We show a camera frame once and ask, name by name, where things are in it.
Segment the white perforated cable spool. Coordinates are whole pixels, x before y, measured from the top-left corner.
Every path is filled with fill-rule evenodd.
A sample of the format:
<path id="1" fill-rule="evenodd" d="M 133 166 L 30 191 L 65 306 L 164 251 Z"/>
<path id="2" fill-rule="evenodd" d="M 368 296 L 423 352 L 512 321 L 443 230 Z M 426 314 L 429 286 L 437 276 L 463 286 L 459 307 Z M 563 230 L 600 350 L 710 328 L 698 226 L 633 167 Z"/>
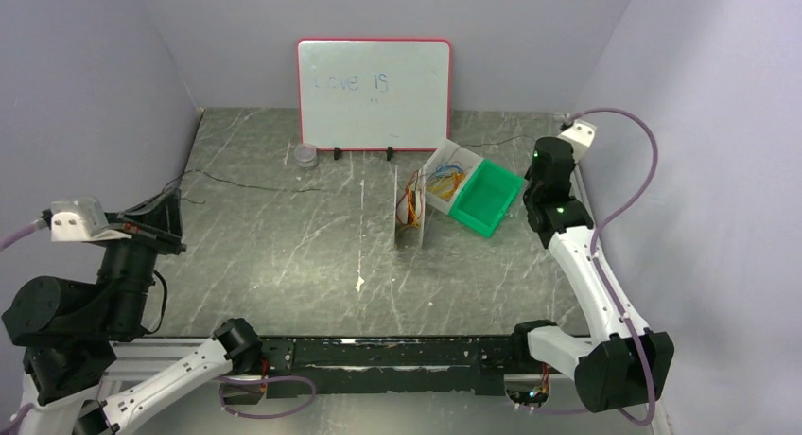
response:
<path id="1" fill-rule="evenodd" d="M 426 232 L 427 189 L 423 169 L 400 178 L 395 170 L 393 192 L 393 237 L 398 250 L 422 248 Z"/>

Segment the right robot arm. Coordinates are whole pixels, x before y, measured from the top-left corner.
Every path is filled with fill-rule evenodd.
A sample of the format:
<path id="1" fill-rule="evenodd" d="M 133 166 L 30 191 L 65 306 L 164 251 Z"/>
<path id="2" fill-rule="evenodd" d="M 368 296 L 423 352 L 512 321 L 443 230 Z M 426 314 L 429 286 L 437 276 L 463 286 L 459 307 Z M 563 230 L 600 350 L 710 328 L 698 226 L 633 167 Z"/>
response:
<path id="1" fill-rule="evenodd" d="M 518 351 L 550 366 L 575 386 L 589 412 L 625 411 L 645 405 L 654 415 L 668 376 L 674 345 L 656 332 L 625 297 L 606 264 L 598 229 L 571 194 L 572 145 L 560 138 L 536 141 L 525 174 L 527 221 L 567 277 L 584 313 L 588 339 L 567 334 L 555 322 L 516 326 Z"/>

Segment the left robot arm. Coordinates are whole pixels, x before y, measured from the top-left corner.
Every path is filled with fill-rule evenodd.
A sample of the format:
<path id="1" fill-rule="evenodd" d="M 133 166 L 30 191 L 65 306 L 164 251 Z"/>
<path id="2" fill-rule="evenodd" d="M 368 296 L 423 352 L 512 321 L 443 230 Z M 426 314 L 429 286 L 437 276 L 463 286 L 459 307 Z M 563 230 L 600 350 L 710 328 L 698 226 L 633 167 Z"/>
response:
<path id="1" fill-rule="evenodd" d="M 182 193 L 170 187 L 124 211 L 93 197 L 58 200 L 9 239 L 48 230 L 55 242 L 104 249 L 94 283 L 55 276 L 26 282 L 3 313 L 12 344 L 24 354 L 24 395 L 9 434 L 125 434 L 200 385 L 243 374 L 263 360 L 252 326 L 230 319 L 190 354 L 129 391 L 101 398 L 115 363 L 113 345 L 148 333 L 142 319 L 149 289 L 163 283 L 161 255 L 185 250 Z"/>

